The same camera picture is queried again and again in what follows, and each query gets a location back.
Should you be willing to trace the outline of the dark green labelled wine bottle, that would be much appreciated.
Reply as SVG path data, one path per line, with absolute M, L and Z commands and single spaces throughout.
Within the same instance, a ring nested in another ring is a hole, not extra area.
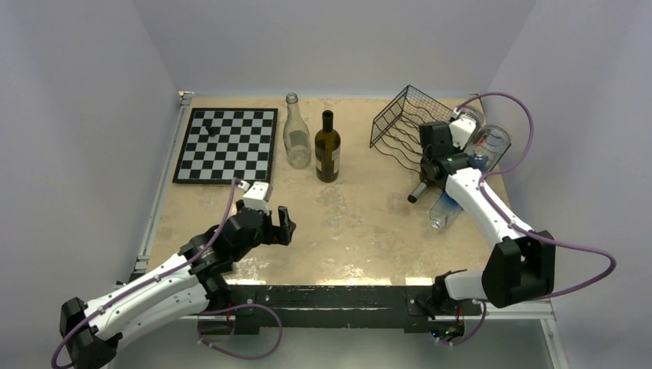
M 419 182 L 408 195 L 407 200 L 411 204 L 416 203 L 429 187 L 437 186 L 437 182 L 440 181 L 442 177 L 443 171 L 440 169 L 440 166 L 436 161 L 422 158 L 420 163 Z

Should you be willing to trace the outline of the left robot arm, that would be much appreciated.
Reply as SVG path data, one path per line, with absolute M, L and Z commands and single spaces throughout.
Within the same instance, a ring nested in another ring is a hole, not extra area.
M 69 368 L 102 368 L 135 338 L 188 315 L 225 315 L 254 302 L 236 304 L 224 275 L 260 245 L 291 243 L 296 224 L 288 209 L 271 212 L 242 205 L 183 245 L 163 264 L 117 291 L 84 301 L 72 298 L 61 307 L 61 343 L 51 359 L 60 368 L 61 352 Z

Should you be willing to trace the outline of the tall clear glass bottle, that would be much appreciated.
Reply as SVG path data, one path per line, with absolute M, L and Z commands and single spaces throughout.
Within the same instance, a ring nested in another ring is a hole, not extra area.
M 301 116 L 298 96 L 290 92 L 285 101 L 287 118 L 283 128 L 283 142 L 288 163 L 292 168 L 304 169 L 311 161 L 309 129 Z

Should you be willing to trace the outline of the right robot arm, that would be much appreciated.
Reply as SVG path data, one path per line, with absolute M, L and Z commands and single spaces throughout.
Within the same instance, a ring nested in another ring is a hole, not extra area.
M 504 308 L 542 298 L 554 289 L 556 248 L 549 232 L 535 232 L 485 182 L 480 162 L 467 154 L 455 133 L 458 123 L 431 121 L 419 128 L 421 176 L 456 201 L 492 247 L 481 271 L 436 277 L 431 304 L 449 313 L 465 300 Z

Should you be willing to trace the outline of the blue square glass bottle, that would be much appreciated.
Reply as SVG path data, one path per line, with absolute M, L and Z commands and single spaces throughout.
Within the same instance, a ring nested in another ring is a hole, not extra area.
M 462 207 L 446 192 L 445 180 L 464 168 L 476 168 L 482 172 L 490 169 L 490 159 L 487 155 L 475 153 L 457 153 L 447 158 L 439 159 L 437 164 L 437 185 L 442 193 L 430 209 L 430 226 L 438 231 L 445 231 L 462 212 Z

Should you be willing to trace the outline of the round clear bottle silver cap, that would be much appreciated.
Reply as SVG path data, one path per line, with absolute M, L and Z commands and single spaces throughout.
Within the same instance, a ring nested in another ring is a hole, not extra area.
M 453 120 L 456 120 L 456 119 L 458 119 L 459 117 L 461 117 L 462 115 L 466 115 L 466 116 L 468 116 L 469 118 L 473 118 L 473 119 L 475 119 L 475 120 L 478 122 L 478 126 L 479 126 L 479 128 L 478 128 L 478 130 L 474 133 L 474 135 L 477 134 L 478 131 L 480 130 L 482 124 L 484 123 L 484 115 L 483 115 L 483 113 L 482 113 L 480 110 L 478 110 L 478 109 L 476 109 L 475 107 L 473 107 L 473 106 L 465 105 L 464 107 L 457 107 L 457 108 L 455 108 L 455 109 L 454 109 L 454 114 L 453 114 L 451 117 L 453 118 Z

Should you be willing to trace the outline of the small clear bottle silver cap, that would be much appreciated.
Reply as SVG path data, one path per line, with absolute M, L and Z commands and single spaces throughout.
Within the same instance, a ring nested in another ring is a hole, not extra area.
M 499 125 L 485 125 L 469 140 L 464 152 L 483 173 L 492 171 L 511 146 L 510 133 Z

